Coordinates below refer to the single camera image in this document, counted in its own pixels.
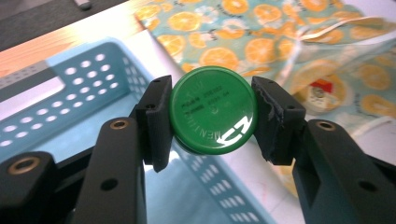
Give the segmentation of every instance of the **light blue plastic basket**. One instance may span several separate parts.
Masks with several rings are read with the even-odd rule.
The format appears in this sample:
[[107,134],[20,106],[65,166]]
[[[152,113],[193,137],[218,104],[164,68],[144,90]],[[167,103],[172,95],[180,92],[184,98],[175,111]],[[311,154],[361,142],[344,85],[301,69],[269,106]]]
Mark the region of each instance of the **light blue plastic basket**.
[[[37,150],[62,161],[92,147],[102,124],[128,116],[153,79],[136,62],[120,41],[106,39],[1,78],[0,90],[47,66],[64,88],[0,121],[0,162]],[[146,171],[148,223],[274,222],[220,157],[194,156],[176,144],[172,155],[159,174]]]

